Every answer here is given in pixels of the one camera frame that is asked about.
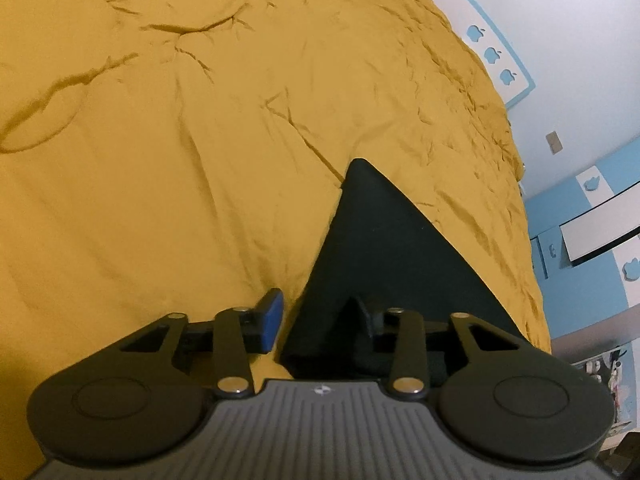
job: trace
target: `poster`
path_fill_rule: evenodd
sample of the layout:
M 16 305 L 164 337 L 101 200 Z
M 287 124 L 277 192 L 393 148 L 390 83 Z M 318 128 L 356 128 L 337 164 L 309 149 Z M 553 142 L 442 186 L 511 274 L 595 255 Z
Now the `poster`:
M 631 343 L 574 364 L 594 381 L 604 384 L 616 406 L 607 437 L 636 428 L 636 372 Z

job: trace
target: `black triangular object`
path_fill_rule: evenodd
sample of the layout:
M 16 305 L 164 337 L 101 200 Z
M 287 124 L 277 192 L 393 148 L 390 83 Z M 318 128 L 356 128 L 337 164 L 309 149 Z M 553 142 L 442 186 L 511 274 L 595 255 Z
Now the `black triangular object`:
M 374 297 L 446 322 L 469 312 L 512 335 L 515 323 L 424 215 L 362 158 L 349 166 L 328 235 L 306 284 L 280 362 L 295 378 L 382 377 L 350 298 Z

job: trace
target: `bed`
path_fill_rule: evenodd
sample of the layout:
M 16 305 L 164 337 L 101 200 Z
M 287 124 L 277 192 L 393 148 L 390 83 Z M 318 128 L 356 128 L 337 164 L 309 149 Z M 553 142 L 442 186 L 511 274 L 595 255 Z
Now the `bed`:
M 293 304 L 357 157 L 548 351 L 504 104 L 431 0 L 0 0 L 0 478 L 42 460 L 46 376 L 167 312 Z

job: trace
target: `wall outlet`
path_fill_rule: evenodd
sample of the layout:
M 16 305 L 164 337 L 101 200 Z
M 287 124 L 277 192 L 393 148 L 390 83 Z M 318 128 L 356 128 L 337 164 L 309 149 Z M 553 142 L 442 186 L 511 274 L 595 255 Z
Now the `wall outlet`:
M 546 142 L 549 143 L 551 153 L 553 153 L 554 155 L 562 150 L 562 142 L 560 142 L 558 134 L 556 134 L 555 132 L 551 132 L 546 136 Z

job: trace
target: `gray ribbed plate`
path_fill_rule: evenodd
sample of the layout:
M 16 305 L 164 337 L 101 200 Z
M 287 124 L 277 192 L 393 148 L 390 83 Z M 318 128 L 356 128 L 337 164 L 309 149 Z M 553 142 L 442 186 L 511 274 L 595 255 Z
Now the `gray ribbed plate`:
M 220 402 L 193 438 L 117 470 L 45 464 L 32 480 L 606 480 L 594 463 L 509 470 L 460 449 L 430 410 L 387 397 L 377 383 L 269 381 Z

